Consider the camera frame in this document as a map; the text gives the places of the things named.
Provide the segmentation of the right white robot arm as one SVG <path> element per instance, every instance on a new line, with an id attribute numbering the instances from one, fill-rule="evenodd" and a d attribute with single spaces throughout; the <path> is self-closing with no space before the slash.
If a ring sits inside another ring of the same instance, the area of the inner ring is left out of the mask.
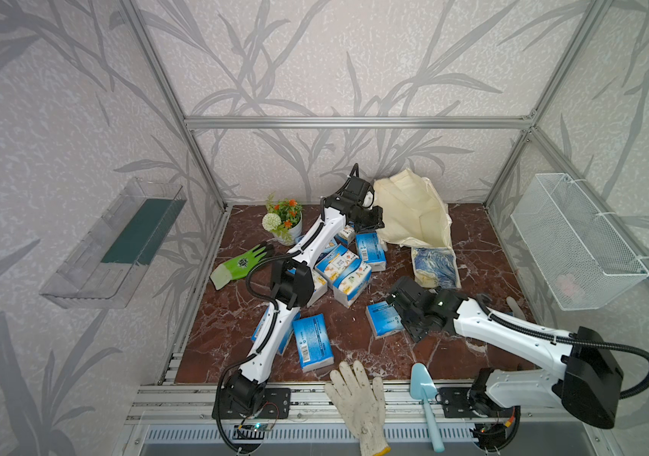
<path id="1" fill-rule="evenodd" d="M 401 277 L 385 300 L 414 342 L 443 332 L 485 342 L 533 364 L 518 372 L 482 369 L 467 395 L 477 414 L 562 408 L 592 427 L 614 427 L 624 374 L 597 332 L 582 327 L 571 334 L 533 324 L 491 309 L 485 294 L 427 290 L 410 277 Z"/>

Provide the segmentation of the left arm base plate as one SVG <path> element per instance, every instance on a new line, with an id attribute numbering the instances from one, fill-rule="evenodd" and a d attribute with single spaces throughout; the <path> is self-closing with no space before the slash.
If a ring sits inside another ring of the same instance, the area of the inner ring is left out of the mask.
<path id="1" fill-rule="evenodd" d="M 286 419 L 290 414 L 290 404 L 291 389 L 289 388 L 265 388 L 263 391 L 258 391 L 251 407 L 237 402 L 228 389 L 220 389 L 214 401 L 212 417 L 221 420 L 251 417 Z"/>

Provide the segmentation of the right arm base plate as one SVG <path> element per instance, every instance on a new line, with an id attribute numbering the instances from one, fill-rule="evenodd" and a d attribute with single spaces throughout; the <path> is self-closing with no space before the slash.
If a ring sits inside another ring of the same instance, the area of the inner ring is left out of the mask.
<path id="1" fill-rule="evenodd" d="M 485 394 L 472 393 L 470 387 L 449 386 L 438 388 L 437 403 L 442 406 L 445 418 L 507 420 L 515 408 L 501 408 Z"/>

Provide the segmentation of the blue tissue pack front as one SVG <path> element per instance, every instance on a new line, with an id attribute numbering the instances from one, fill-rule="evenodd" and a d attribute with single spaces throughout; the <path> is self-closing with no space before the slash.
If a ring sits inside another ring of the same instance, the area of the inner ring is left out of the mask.
<path id="1" fill-rule="evenodd" d="M 323 315 L 297 319 L 292 323 L 292 330 L 303 372 L 312 372 L 334 364 Z"/>

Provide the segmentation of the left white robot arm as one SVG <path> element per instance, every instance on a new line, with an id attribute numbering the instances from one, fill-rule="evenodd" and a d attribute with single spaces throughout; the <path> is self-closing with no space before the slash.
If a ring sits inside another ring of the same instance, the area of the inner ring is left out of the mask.
<path id="1" fill-rule="evenodd" d="M 247 357 L 223 370 L 217 384 L 214 418 L 245 418 L 262 410 L 278 347 L 295 316 L 314 294 L 312 272 L 326 245 L 349 224 L 358 231 L 385 226 L 383 209 L 373 203 L 374 196 L 373 185 L 360 177 L 358 166 L 353 167 L 345 183 L 321 199 L 320 217 L 301 241 L 286 254 L 263 261 L 265 266 L 271 266 L 269 290 L 264 294 L 254 291 L 253 275 L 247 275 L 250 294 L 269 304 L 268 313 Z"/>

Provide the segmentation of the canvas bag with blue painting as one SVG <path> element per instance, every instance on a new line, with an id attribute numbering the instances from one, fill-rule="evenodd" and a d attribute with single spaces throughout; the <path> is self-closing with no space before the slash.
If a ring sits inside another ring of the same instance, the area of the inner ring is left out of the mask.
<path id="1" fill-rule="evenodd" d="M 415 281 L 427 289 L 461 288 L 452 243 L 452 220 L 431 180 L 409 169 L 374 182 L 383 209 L 382 241 L 411 249 Z"/>

